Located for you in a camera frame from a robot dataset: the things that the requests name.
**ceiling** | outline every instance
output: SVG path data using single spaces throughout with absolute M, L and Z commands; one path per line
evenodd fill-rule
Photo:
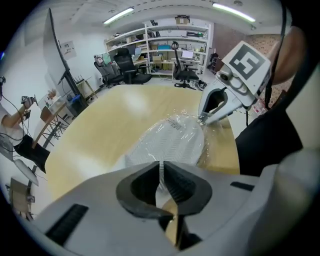
M 278 0 L 241 0 L 237 6 L 234 0 L 215 2 L 232 7 L 253 18 L 257 29 L 281 25 L 281 7 Z M 190 15 L 191 18 L 225 24 L 243 33 L 250 34 L 251 24 L 212 8 L 213 0 L 45 0 L 24 22 L 25 45 L 43 35 L 48 8 L 51 8 L 55 26 L 77 24 L 104 27 L 103 22 L 128 7 L 134 11 L 114 21 L 106 30 L 122 32 L 130 26 L 144 21 L 168 18 L 177 14 Z

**person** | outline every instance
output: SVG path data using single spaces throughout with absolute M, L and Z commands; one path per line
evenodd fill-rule
M 256 118 L 236 138 L 240 173 L 259 176 L 264 167 L 278 164 L 287 155 L 302 149 L 299 135 L 286 113 L 287 107 L 306 84 L 311 72 L 319 61 L 319 47 L 313 38 L 310 24 L 316 19 L 312 8 L 286 1 L 292 24 L 284 37 L 279 52 L 272 85 L 283 83 L 294 76 L 286 97 L 265 114 Z M 269 55 L 271 65 L 279 44 Z
M 50 152 L 38 143 L 35 148 L 32 148 L 34 140 L 28 134 L 25 134 L 24 130 L 19 125 L 25 115 L 25 111 L 27 111 L 33 103 L 33 98 L 28 98 L 13 115 L 10 115 L 0 103 L 0 136 L 7 136 L 16 153 L 31 160 L 41 171 L 46 173 L 45 163 Z

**fluorescent light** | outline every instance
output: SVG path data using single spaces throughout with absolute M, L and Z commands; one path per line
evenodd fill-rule
M 229 12 L 229 13 L 233 13 L 233 14 L 235 14 L 235 15 L 238 15 L 238 16 L 246 19 L 246 20 L 249 21 L 249 22 L 255 22 L 255 21 L 256 21 L 254 18 L 251 18 L 250 16 L 242 13 L 241 11 L 232 9 L 232 8 L 227 7 L 227 6 L 224 6 L 224 5 L 222 5 L 222 4 L 219 4 L 219 3 L 216 3 L 216 2 L 215 2 L 215 3 L 213 3 L 212 6 L 215 7 L 215 8 L 221 9 L 221 10 L 225 10 L 225 11 L 227 11 L 227 12 Z
M 128 8 L 128 9 L 125 9 L 122 12 L 118 13 L 117 15 L 115 15 L 115 16 L 111 17 L 110 19 L 106 20 L 104 22 L 104 24 L 109 24 L 109 23 L 113 22 L 114 20 L 118 19 L 119 17 L 121 17 L 121 16 L 123 16 L 123 15 L 125 15 L 127 13 L 132 12 L 133 10 L 134 9 L 132 7 Z

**floor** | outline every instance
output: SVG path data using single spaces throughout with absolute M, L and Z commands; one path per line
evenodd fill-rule
M 216 78 L 213 73 L 211 73 L 209 70 L 205 72 L 205 75 L 201 77 L 201 79 L 206 82 L 207 84 L 213 83 Z M 174 86 L 174 83 L 171 80 L 171 76 L 153 76 L 152 79 L 146 83 L 147 85 L 161 85 L 161 86 Z M 109 91 L 108 88 L 102 89 L 100 92 L 97 93 L 97 96 L 102 96 L 104 94 L 107 94 Z M 249 112 L 249 123 L 252 122 L 254 119 L 254 114 Z M 232 127 L 234 138 L 238 137 L 238 135 L 246 128 L 246 111 L 244 108 L 239 108 L 236 111 L 233 112 L 229 117 L 229 122 Z M 52 139 L 51 140 L 53 145 L 56 145 L 59 143 L 58 140 Z M 48 145 L 47 149 L 51 151 L 53 148 L 52 145 Z M 50 193 L 50 189 L 48 186 L 48 179 L 47 175 L 43 173 L 40 169 L 36 169 L 35 174 L 38 176 L 39 186 L 32 185 L 31 186 L 31 194 L 35 196 L 35 203 L 32 204 L 31 207 L 31 213 L 33 214 L 34 218 L 37 218 L 37 215 L 50 203 L 52 203 L 53 198 Z

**black office chair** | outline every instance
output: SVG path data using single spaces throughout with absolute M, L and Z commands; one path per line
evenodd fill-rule
M 185 64 L 184 65 L 185 69 L 182 70 L 178 53 L 177 53 L 177 49 L 179 48 L 178 42 L 173 41 L 171 48 L 174 50 L 175 58 L 176 58 L 176 63 L 174 63 L 175 67 L 174 67 L 173 77 L 176 80 L 181 80 L 181 82 L 183 81 L 183 83 L 175 83 L 174 86 L 179 88 L 189 88 L 192 90 L 196 90 L 195 88 L 192 88 L 188 83 L 190 83 L 190 80 L 199 80 L 199 77 L 193 71 L 193 70 L 197 70 L 197 68 L 192 68 L 192 67 L 189 67 L 191 65 Z
M 119 48 L 117 54 L 114 56 L 114 60 L 121 69 L 124 75 L 123 81 L 127 85 L 143 85 L 152 78 L 151 74 L 138 73 L 138 69 L 148 68 L 149 66 L 135 67 L 127 48 Z
M 120 85 L 120 82 L 124 80 L 123 75 L 116 75 L 115 74 L 112 65 L 99 66 L 96 61 L 93 64 L 96 67 L 96 69 L 99 70 L 99 72 L 102 76 L 103 84 L 105 86 L 107 86 L 108 88 L 110 88 L 110 86 Z

